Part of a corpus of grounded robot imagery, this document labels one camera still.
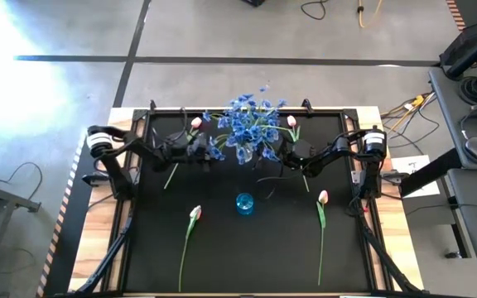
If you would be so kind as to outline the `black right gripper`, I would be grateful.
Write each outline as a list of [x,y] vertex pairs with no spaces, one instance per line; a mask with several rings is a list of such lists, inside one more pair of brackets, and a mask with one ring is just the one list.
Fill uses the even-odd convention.
[[316,177],[320,169],[311,163],[316,149],[309,142],[285,142],[275,152],[282,153],[281,161],[274,161],[278,166],[287,166],[292,170],[300,170],[305,177]]

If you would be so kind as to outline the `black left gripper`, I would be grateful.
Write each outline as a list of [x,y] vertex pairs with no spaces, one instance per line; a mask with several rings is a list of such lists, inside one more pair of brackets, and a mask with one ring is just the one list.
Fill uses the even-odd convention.
[[185,145],[185,155],[182,162],[184,164],[198,164],[203,170],[209,170],[211,161],[209,146],[214,146],[214,140],[207,139],[206,135],[196,135],[193,137],[183,137]]

